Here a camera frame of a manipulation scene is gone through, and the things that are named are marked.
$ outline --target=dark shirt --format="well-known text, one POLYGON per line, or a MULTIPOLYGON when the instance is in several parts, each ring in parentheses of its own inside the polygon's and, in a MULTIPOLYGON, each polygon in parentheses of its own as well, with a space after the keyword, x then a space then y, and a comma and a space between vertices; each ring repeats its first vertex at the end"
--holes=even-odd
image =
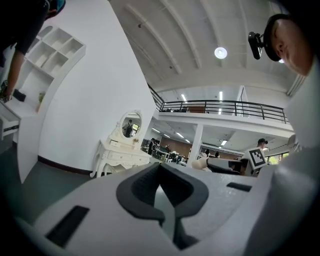
POLYGON ((25 55, 44 24, 49 3, 46 0, 15 0, 1 5, 6 14, 0 15, 0 54, 16 43, 15 49, 25 55))

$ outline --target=baseboard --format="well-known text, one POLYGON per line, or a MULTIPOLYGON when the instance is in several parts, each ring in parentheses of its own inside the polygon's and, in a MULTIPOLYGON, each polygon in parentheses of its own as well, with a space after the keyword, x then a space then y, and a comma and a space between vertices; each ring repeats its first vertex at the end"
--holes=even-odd
POLYGON ((82 175, 89 176, 90 173, 92 173, 92 170, 79 169, 79 168, 74 168, 71 166, 63 165, 61 163, 57 163, 57 162, 51 161, 49 159, 46 159, 40 155, 38 155, 38 161, 41 163, 44 163, 48 166, 51 166, 51 167, 54 167, 54 168, 57 168, 60 170, 64 170, 66 172, 74 173, 74 174, 82 174, 82 175))

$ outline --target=white column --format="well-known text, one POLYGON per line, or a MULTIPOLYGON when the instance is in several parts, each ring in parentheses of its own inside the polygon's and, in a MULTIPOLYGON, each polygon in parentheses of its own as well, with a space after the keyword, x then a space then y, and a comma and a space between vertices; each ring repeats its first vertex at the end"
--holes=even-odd
POLYGON ((190 157, 188 159, 188 163, 186 164, 187 167, 191 167, 192 161, 197 159, 197 155, 199 154, 199 149, 201 145, 201 137, 202 137, 203 130, 204 130, 204 125, 198 124, 195 130, 195 136, 193 139, 190 157))

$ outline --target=black camera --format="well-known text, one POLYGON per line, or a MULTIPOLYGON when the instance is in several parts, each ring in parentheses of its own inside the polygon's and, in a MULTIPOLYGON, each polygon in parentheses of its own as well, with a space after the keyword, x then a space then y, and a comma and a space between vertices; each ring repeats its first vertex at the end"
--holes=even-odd
POLYGON ((261 42, 261 38, 263 36, 264 35, 260 35, 255 32, 250 32, 248 36, 251 51, 253 53, 253 57, 256 60, 259 60, 261 58, 262 48, 264 47, 264 44, 261 42))

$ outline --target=ceiling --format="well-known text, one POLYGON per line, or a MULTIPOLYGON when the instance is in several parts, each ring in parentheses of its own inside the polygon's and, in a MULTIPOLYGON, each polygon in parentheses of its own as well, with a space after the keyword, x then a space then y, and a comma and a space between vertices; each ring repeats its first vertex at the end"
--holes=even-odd
POLYGON ((157 92, 172 91, 178 87, 190 88, 190 92, 184 91, 188 97, 192 95, 194 98, 197 93, 199 95, 197 97, 211 97, 220 90, 213 88, 220 86, 221 82, 218 79, 220 74, 224 75, 222 81, 230 79, 228 85, 231 87, 250 84, 255 77, 256 83, 266 81, 263 85, 255 84, 255 86, 268 87, 270 81, 278 81, 283 91, 288 90, 296 78, 284 64, 271 61, 265 54, 260 60, 254 59, 247 40, 249 32, 262 34, 268 18, 283 11, 273 2, 267 0, 111 0, 110 2, 147 82, 157 92), (228 55, 225 59, 215 57, 214 51, 217 47, 226 48, 228 55), (202 86, 207 88, 196 92, 192 88, 202 86), (213 86, 212 92, 209 92, 208 86, 213 86))
MULTIPOLYGON (((153 128, 161 134, 168 135, 171 139, 187 143, 185 139, 192 144, 196 134, 197 126, 190 123, 159 121, 152 119, 153 128), (180 138, 176 133, 180 133, 184 138, 180 138)), ((216 147, 222 147, 223 140, 227 143, 223 146, 224 149, 244 152, 248 149, 255 148, 258 140, 265 138, 269 143, 267 147, 270 150, 286 145, 287 139, 271 137, 264 133, 235 130, 229 128, 221 128, 216 126, 204 126, 202 132, 202 142, 216 147)))

